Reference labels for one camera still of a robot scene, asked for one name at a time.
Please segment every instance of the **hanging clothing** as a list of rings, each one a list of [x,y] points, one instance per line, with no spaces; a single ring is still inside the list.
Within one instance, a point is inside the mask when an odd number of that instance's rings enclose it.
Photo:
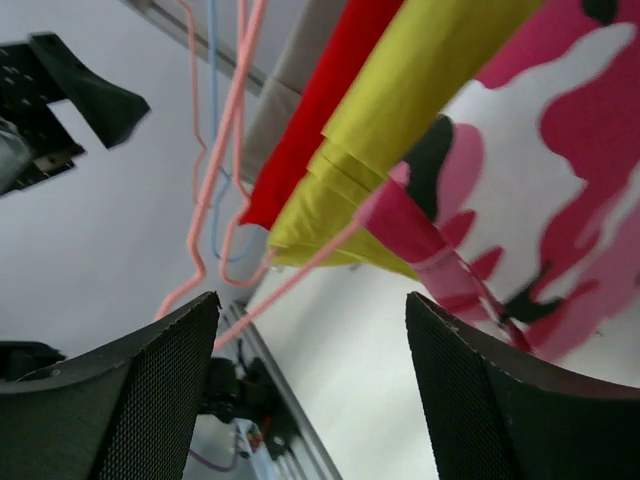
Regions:
[[[634,0],[549,0],[356,213],[443,307],[549,361],[638,293],[639,27]]]
[[[320,1],[323,4],[333,2]],[[251,205],[241,218],[241,224],[251,223],[271,229],[291,192],[305,175],[313,152],[322,143],[322,127],[402,1],[385,0],[374,8],[370,0],[349,0],[298,109],[255,181]]]
[[[344,228],[436,113],[539,3],[406,0],[324,128],[309,172],[271,229],[274,262],[304,265]],[[357,262],[414,276],[366,232],[324,264]]]
[[[347,0],[309,0],[274,71],[242,146],[241,178],[254,183],[295,112]]]

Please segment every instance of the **black mechanical part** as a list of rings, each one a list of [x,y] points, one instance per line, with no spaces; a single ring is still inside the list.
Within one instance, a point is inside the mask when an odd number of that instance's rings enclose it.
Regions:
[[[229,359],[211,359],[199,414],[227,424],[235,418],[251,420],[261,428],[273,459],[286,454],[300,433],[264,363],[254,358],[240,378],[236,371]]]
[[[12,382],[66,357],[40,342],[0,342],[0,379]]]
[[[107,148],[125,142],[150,110],[91,72],[55,34],[0,45],[0,196],[74,168],[84,149],[48,107],[65,99]]]

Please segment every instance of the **pink cloth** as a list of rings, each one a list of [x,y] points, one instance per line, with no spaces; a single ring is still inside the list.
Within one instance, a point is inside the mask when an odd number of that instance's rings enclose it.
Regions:
[[[640,2],[585,3],[549,0],[447,106],[435,191],[408,155],[359,214],[441,305],[473,323],[484,296],[550,361],[640,286]]]

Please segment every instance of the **metal component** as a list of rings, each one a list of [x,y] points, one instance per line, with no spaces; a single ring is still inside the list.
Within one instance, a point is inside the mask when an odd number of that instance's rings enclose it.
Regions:
[[[149,111],[146,101],[95,75],[55,34],[0,48],[0,195],[74,167],[84,149],[48,104],[68,99],[111,148]]]
[[[239,302],[234,302],[226,312],[229,325],[238,321],[246,314],[244,306]],[[296,422],[298,436],[287,446],[289,452],[283,459],[287,470],[291,470],[292,465],[296,466],[296,471],[300,472],[293,478],[309,480],[340,480],[342,477],[334,465],[331,457],[320,441],[320,437],[315,432],[311,422],[304,413],[300,403],[296,399],[291,387],[289,387],[284,375],[280,371],[275,359],[269,352],[260,334],[253,325],[250,325],[240,335],[243,340],[244,350],[247,356],[255,356],[262,360],[273,382],[275,383],[280,396],[286,407]]]
[[[187,25],[184,20],[184,14],[174,0],[122,1],[184,47],[188,46]],[[196,25],[196,53],[201,59],[208,61],[208,51],[207,29],[203,25]],[[237,65],[237,56],[234,49],[218,39],[216,58],[218,71],[231,78]],[[246,90],[255,96],[260,95],[266,77],[264,72],[252,66],[245,82]]]
[[[299,477],[294,475],[291,464],[285,456],[280,457],[277,463],[278,467],[280,467],[280,478],[282,480],[298,480]]]
[[[277,406],[277,392],[264,373],[254,360],[249,371],[238,378],[232,360],[212,358],[198,413],[214,415],[227,424],[236,418],[260,424]]]
[[[40,342],[0,341],[0,380],[16,381],[65,359],[58,350]],[[59,375],[54,369],[51,375]]]

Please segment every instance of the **pink clothes hanger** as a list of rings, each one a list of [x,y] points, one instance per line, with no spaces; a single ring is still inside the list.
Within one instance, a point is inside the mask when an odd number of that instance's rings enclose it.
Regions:
[[[179,0],[179,1],[184,7],[185,6],[184,0]],[[205,222],[205,215],[209,208],[208,202],[209,202],[209,199],[211,198],[213,188],[218,179],[218,173],[219,173],[220,167],[222,166],[224,153],[226,151],[227,143],[229,141],[229,134],[231,133],[231,122],[232,122],[234,110],[236,105],[238,105],[238,101],[242,99],[244,95],[243,81],[247,76],[249,67],[251,65],[251,61],[253,59],[253,53],[255,51],[255,46],[257,43],[260,26],[262,25],[262,20],[264,18],[266,5],[267,5],[266,0],[256,0],[255,6],[252,9],[251,16],[249,18],[249,23],[247,26],[247,34],[244,38],[242,38],[242,43],[238,46],[238,62],[236,66],[236,71],[234,72],[233,79],[231,82],[231,87],[229,89],[229,95],[225,103],[225,108],[222,113],[222,118],[220,120],[220,130],[218,133],[218,138],[216,139],[213,150],[211,152],[211,157],[207,165],[205,178],[202,181],[202,188],[199,191],[196,206],[194,208],[193,216],[191,219],[191,226],[189,228],[189,233],[187,235],[187,250],[189,251],[191,259],[193,260],[194,266],[196,267],[196,272],[187,282],[185,282],[175,291],[167,295],[167,297],[164,299],[164,301],[160,305],[158,312],[156,313],[156,319],[162,318],[167,313],[169,313],[169,311],[173,307],[173,304],[178,299],[180,299],[182,296],[184,296],[185,294],[193,290],[207,276],[207,269],[204,265],[204,262],[202,261],[200,252],[198,251],[198,240],[200,239],[200,235],[202,233],[202,227],[204,226],[204,222]],[[191,34],[193,34],[194,22],[193,21],[188,22],[188,27],[191,30]],[[194,43],[195,42],[190,42],[190,47],[195,47]],[[237,182],[237,184],[240,183],[239,177],[235,174],[234,174],[234,180],[235,182]],[[227,255],[228,255],[229,245],[226,245],[225,250],[227,251]]]
[[[238,49],[244,39],[245,18],[247,16],[247,0],[238,0]],[[243,75],[239,82],[244,91],[244,82],[246,75]],[[227,274],[227,265],[229,255],[231,251],[231,242],[233,241],[233,233],[236,227],[239,226],[240,218],[244,215],[245,211],[251,205],[249,194],[244,188],[244,185],[240,181],[240,167],[242,166],[242,140],[244,137],[244,95],[241,95],[238,99],[238,103],[235,105],[235,111],[233,116],[234,121],[234,144],[233,144],[233,170],[231,178],[233,183],[242,195],[243,205],[241,209],[234,215],[227,227],[224,236],[224,242],[222,244],[222,250],[220,252],[219,273],[222,280],[227,284],[234,287],[250,287],[255,284],[262,274],[269,268],[271,261],[276,254],[276,250],[271,250],[265,259],[262,261],[256,272],[248,280],[238,281],[234,280]]]
[[[192,74],[192,88],[194,93],[192,96],[193,108],[194,108],[194,131],[196,139],[201,147],[200,155],[194,166],[194,178],[197,178],[197,170],[204,158],[203,151],[206,150],[206,146],[199,135],[199,115],[198,115],[198,95],[197,95],[197,60],[195,56],[195,21],[191,8],[185,3],[184,0],[178,0],[179,3],[187,12],[187,26],[189,29],[189,49],[191,51],[191,74]],[[211,157],[205,173],[205,178],[202,182],[202,188],[199,191],[196,200],[196,206],[193,212],[191,220],[191,226],[187,235],[187,249],[193,260],[193,264],[196,267],[196,272],[187,282],[181,285],[179,288],[171,292],[162,302],[160,309],[156,314],[156,319],[164,317],[172,309],[173,304],[186,295],[189,291],[193,290],[199,285],[207,275],[207,269],[202,261],[200,252],[198,251],[198,241],[202,233],[202,227],[205,221],[205,214],[207,205],[213,188],[218,179],[218,172],[224,159],[224,153],[226,151],[227,143],[229,140],[229,134],[231,131],[231,122],[233,120],[235,127],[234,138],[234,161],[233,161],[233,180],[241,192],[244,200],[243,208],[234,216],[229,228],[225,235],[225,241],[222,250],[222,259],[220,262],[220,275],[221,277],[231,285],[235,286],[249,286],[255,283],[264,271],[271,265],[271,260],[277,253],[277,250],[273,249],[269,252],[261,266],[255,272],[255,274],[247,281],[238,282],[230,279],[226,273],[226,259],[229,256],[229,250],[231,247],[231,240],[233,238],[233,232],[238,225],[240,217],[244,214],[244,211],[249,206],[249,194],[246,192],[244,185],[240,182],[240,165],[241,165],[241,152],[242,152],[242,136],[243,136],[243,110],[244,110],[244,81],[247,77],[249,67],[255,51],[257,43],[258,33],[262,20],[264,18],[264,12],[266,8],[266,0],[256,0],[256,4],[251,12],[249,18],[249,24],[247,27],[246,36],[244,34],[244,19],[246,16],[246,0],[240,0],[238,4],[238,62],[236,71],[233,75],[229,95],[225,102],[225,108],[222,113],[220,121],[220,130],[218,138],[216,138]],[[231,341],[238,333],[244,330],[253,320],[264,312],[270,305],[278,300],[282,295],[291,290],[302,278],[304,278],[309,271],[321,263],[327,258],[335,249],[342,245],[351,235],[360,227],[360,225],[354,220],[347,227],[345,227],[338,235],[336,235],[330,242],[328,242],[322,249],[320,249],[307,264],[302,267],[296,274],[291,277],[284,285],[273,292],[267,297],[256,309],[249,312],[231,329],[218,338],[215,342],[214,350],[219,349]]]

